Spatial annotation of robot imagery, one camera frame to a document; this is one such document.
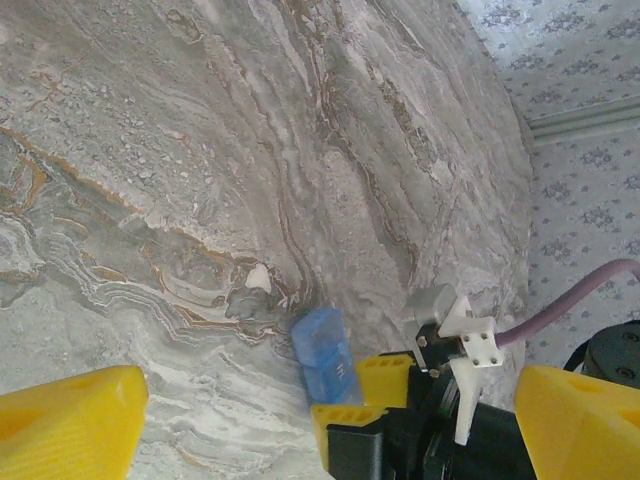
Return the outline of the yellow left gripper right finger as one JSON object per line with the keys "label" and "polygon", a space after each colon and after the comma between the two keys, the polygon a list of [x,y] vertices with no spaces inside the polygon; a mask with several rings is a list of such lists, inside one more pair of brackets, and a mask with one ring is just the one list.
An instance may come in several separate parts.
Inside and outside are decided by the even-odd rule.
{"label": "yellow left gripper right finger", "polygon": [[528,366],[515,414],[539,479],[637,479],[639,391],[546,366]]}

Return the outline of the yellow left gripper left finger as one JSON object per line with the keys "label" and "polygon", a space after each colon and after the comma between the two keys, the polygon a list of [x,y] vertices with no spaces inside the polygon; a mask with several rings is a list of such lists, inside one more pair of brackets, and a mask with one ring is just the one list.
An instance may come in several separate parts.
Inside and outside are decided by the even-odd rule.
{"label": "yellow left gripper left finger", "polygon": [[137,366],[95,370],[1,396],[3,479],[124,479],[144,426]]}

